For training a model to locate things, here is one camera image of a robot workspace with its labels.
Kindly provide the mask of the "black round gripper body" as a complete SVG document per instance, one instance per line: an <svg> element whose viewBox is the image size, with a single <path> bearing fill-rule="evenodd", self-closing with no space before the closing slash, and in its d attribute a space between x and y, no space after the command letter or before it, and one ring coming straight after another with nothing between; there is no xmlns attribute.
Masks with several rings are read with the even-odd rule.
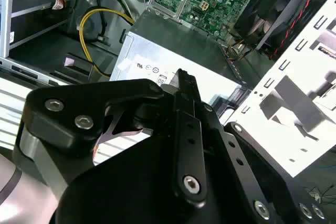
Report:
<svg viewBox="0 0 336 224"><path fill-rule="evenodd" d="M198 104L76 178L56 223L253 223L249 178L234 137Z"/></svg>

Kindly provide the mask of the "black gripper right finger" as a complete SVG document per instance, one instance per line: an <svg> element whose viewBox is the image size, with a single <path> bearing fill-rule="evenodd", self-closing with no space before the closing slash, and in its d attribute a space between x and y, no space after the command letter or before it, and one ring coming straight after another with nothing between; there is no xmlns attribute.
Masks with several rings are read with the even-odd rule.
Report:
<svg viewBox="0 0 336 224"><path fill-rule="evenodd" d="M213 108L201 101L196 79L186 77L190 117L186 170L195 179L188 191L205 204L204 144L215 153L215 193L223 198L231 223L327 223L319 204L239 124L222 126Z"/></svg>

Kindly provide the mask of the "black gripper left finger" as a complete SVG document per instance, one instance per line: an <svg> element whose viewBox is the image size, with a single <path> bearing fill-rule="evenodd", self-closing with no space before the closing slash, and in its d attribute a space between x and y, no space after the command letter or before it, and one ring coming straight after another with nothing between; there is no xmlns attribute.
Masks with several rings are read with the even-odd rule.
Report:
<svg viewBox="0 0 336 224"><path fill-rule="evenodd" d="M187 112L186 77L163 89L148 79L41 88L25 102L22 151L61 197L88 170L159 134Z"/></svg>

